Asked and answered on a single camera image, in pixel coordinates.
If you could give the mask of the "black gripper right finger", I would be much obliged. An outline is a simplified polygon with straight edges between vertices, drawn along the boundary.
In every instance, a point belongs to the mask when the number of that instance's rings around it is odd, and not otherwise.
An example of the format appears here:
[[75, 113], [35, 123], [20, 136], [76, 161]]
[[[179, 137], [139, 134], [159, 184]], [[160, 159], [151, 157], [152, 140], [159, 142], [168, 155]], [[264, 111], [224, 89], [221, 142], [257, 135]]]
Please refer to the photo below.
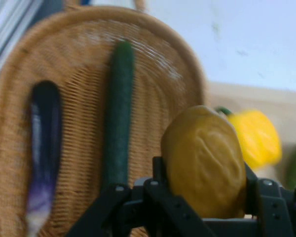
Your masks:
[[244, 237], [296, 237], [296, 188], [287, 190], [276, 181], [258, 178], [245, 165], [247, 178]]

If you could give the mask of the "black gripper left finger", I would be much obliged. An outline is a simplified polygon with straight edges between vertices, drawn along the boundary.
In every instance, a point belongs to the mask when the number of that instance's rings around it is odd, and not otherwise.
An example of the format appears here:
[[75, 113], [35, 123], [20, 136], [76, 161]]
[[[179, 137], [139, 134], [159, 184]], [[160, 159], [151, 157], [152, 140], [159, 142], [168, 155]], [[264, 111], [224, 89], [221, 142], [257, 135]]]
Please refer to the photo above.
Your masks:
[[68, 237], [128, 237], [144, 227], [151, 237], [200, 237], [202, 221], [181, 197], [170, 194], [165, 165], [154, 157], [153, 177], [130, 188], [103, 191], [66, 234]]

